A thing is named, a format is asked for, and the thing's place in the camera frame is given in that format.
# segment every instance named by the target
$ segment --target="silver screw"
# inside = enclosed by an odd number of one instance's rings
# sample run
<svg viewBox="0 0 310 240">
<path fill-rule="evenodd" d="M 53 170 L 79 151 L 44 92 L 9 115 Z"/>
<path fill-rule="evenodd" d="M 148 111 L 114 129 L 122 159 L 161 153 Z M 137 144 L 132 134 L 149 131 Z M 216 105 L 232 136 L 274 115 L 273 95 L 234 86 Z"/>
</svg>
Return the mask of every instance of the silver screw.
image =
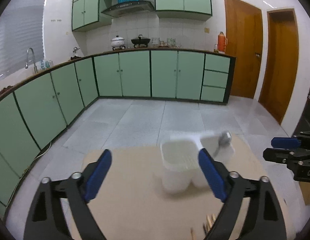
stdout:
<svg viewBox="0 0 310 240">
<path fill-rule="evenodd" d="M 42 183 L 43 184 L 46 184 L 46 183 L 48 183 L 50 181 L 51 181 L 51 179 L 49 177 L 42 178 Z"/>
<path fill-rule="evenodd" d="M 266 176 L 261 176 L 260 179 L 262 182 L 269 182 L 269 178 Z"/>
<path fill-rule="evenodd" d="M 82 176 L 82 174 L 80 172 L 74 172 L 72 174 L 72 178 L 73 179 L 79 179 Z"/>
<path fill-rule="evenodd" d="M 229 175 L 234 179 L 237 179 L 239 177 L 239 174 L 236 171 L 231 171 Z"/>
</svg>

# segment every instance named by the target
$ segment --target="white plastic container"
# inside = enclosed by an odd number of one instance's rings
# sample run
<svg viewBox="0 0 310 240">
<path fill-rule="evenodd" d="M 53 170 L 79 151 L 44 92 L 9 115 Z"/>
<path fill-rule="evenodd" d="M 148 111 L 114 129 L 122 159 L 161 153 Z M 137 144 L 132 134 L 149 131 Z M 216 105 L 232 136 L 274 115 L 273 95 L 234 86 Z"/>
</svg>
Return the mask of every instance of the white plastic container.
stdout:
<svg viewBox="0 0 310 240">
<path fill-rule="evenodd" d="M 166 192 L 183 192 L 192 182 L 196 187 L 208 187 L 207 180 L 198 164 L 198 153 L 202 148 L 213 155 L 218 148 L 220 134 L 187 134 L 171 136 L 161 143 L 163 173 L 162 185 Z M 214 158 L 227 163 L 234 155 L 233 147 L 221 147 Z"/>
</svg>

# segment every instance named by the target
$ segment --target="gray floor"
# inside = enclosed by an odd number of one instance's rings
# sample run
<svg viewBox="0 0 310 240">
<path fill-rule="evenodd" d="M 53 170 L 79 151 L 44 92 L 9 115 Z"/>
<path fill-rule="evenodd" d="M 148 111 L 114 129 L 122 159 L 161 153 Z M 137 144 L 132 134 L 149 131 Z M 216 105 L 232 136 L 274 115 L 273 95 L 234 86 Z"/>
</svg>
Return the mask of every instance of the gray floor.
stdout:
<svg viewBox="0 0 310 240">
<path fill-rule="evenodd" d="M 100 99 L 86 110 L 36 163 L 17 192 L 7 228 L 23 239 L 25 220 L 43 177 L 65 179 L 79 171 L 85 154 L 95 149 L 156 145 L 171 134 L 230 130 L 252 149 L 284 197 L 294 226 L 300 230 L 310 216 L 297 182 L 285 165 L 268 163 L 263 150 L 275 136 L 287 136 L 256 100 L 230 97 L 227 106 L 173 101 Z M 62 203 L 67 220 L 71 212 Z"/>
</svg>

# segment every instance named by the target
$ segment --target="range hood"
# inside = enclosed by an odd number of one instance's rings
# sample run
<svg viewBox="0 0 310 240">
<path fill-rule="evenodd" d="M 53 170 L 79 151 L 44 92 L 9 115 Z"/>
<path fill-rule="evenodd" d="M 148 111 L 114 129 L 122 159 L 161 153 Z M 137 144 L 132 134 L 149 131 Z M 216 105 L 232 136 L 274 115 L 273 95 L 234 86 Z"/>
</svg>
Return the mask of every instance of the range hood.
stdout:
<svg viewBox="0 0 310 240">
<path fill-rule="evenodd" d="M 101 13 L 112 17 L 121 17 L 124 14 L 140 11 L 155 11 L 155 8 L 150 1 L 129 1 L 113 5 Z"/>
</svg>

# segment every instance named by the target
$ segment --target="orange thermos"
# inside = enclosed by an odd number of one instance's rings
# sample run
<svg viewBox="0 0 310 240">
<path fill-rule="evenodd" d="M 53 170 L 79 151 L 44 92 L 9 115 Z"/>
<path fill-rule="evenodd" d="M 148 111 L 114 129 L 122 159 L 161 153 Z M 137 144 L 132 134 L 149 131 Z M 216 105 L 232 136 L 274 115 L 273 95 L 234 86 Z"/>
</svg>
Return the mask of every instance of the orange thermos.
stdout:
<svg viewBox="0 0 310 240">
<path fill-rule="evenodd" d="M 227 44 L 228 39 L 223 34 L 223 32 L 220 32 L 220 34 L 218 35 L 218 50 L 221 52 L 225 52 Z"/>
</svg>

